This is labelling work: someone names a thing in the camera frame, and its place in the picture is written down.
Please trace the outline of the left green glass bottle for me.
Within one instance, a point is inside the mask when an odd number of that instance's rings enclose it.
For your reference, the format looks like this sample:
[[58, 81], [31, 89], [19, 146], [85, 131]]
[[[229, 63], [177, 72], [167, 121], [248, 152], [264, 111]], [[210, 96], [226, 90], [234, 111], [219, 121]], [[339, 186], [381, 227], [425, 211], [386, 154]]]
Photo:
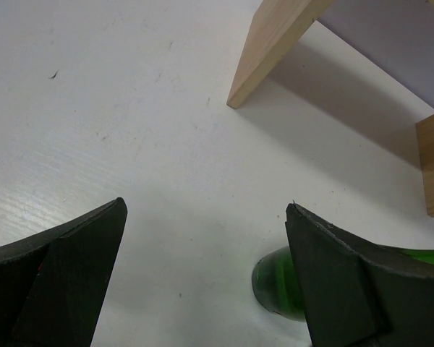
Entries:
[[[405, 249], [377, 244], [407, 257], [434, 265], [434, 249]], [[252, 271], [252, 290], [258, 303], [271, 313], [305, 321], [305, 309], [289, 246], [261, 258]]]

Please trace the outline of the wooden three-tier shelf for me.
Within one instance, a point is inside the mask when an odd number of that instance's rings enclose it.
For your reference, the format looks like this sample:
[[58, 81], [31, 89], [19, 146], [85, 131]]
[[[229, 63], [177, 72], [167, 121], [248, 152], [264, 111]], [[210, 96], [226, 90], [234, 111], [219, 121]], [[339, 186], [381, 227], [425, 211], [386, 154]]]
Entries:
[[[227, 106], [239, 108], [332, 1], [263, 1], [252, 17]], [[434, 217], [434, 114], [415, 124], [427, 214]]]

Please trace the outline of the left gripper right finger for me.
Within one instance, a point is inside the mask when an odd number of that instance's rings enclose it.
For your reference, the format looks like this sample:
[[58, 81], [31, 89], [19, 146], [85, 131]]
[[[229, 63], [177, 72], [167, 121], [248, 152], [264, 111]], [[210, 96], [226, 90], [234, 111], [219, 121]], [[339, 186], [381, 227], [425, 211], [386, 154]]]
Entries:
[[314, 346], [434, 346], [434, 265], [292, 203], [286, 232]]

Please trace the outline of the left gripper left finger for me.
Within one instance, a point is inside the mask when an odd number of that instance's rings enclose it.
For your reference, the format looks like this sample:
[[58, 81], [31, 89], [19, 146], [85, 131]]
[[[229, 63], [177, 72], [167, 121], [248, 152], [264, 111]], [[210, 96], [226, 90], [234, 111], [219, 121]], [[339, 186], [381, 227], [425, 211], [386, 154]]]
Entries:
[[126, 220], [118, 197], [0, 246], [0, 346], [90, 346]]

